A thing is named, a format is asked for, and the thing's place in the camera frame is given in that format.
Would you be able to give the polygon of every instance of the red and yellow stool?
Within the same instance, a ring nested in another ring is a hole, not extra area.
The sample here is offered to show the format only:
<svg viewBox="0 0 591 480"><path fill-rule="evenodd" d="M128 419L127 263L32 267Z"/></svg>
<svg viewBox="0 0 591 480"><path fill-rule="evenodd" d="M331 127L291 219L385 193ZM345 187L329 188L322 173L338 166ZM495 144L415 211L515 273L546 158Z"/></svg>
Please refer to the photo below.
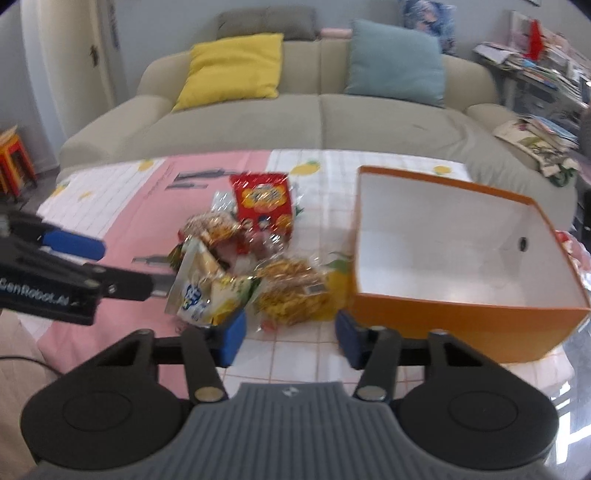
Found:
<svg viewBox="0 0 591 480"><path fill-rule="evenodd" d="M28 181L37 185L37 175L17 128L13 127L0 135L0 187L5 195L18 198Z"/></svg>

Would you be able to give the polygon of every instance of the yellow pillow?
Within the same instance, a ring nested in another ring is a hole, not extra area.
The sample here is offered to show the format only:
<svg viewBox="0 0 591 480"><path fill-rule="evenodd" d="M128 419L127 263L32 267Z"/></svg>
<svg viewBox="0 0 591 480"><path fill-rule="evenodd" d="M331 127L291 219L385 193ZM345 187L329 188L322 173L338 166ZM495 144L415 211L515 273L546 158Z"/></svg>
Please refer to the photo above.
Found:
<svg viewBox="0 0 591 480"><path fill-rule="evenodd" d="M277 98L282 34L262 33L198 43L189 78L173 111L225 100Z"/></svg>

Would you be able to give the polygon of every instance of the pink tablecloth stripe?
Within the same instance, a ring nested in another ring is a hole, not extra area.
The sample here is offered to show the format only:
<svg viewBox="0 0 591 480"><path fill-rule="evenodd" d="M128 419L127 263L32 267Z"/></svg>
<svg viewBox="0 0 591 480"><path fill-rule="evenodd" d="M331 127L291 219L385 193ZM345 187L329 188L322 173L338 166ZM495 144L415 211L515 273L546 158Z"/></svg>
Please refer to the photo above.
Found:
<svg viewBox="0 0 591 480"><path fill-rule="evenodd" d="M177 243L177 231L195 213L209 210L217 190L229 190L228 177L188 180L207 184L206 189L169 189L182 171L262 171L268 151L214 153L168 158L119 214L105 236L107 253L101 264L156 273L154 267L133 264L134 257L167 254ZM176 320L164 314L165 300L144 302L103 300L91 327L53 322L38 346L45 359L62 372L78 366L107 346L139 328L157 336L176 335ZM160 381L179 396L186 396L182 369L161 368Z"/></svg>

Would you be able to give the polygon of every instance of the cardboard box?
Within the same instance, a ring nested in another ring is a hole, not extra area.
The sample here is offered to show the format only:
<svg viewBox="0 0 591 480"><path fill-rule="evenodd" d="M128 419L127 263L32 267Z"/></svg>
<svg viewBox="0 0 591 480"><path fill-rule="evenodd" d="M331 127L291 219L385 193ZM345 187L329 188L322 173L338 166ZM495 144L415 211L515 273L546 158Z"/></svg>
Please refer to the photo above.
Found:
<svg viewBox="0 0 591 480"><path fill-rule="evenodd" d="M497 362L542 358L589 299L532 199L361 167L349 310L408 338L446 330Z"/></svg>

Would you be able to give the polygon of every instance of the black round disc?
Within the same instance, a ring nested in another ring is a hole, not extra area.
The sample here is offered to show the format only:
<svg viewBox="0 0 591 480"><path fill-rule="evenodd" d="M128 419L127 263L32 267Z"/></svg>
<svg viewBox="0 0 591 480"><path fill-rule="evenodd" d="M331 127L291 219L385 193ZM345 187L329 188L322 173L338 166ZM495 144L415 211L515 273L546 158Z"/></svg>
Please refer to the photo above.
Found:
<svg viewBox="0 0 591 480"><path fill-rule="evenodd" d="M550 400L502 369L453 368L404 397L402 429L453 465L506 470L544 458L558 415Z"/></svg>
<svg viewBox="0 0 591 480"><path fill-rule="evenodd" d="M146 458L183 424L181 402L131 368L65 376L27 403L22 435L31 453L65 468L103 470Z"/></svg>

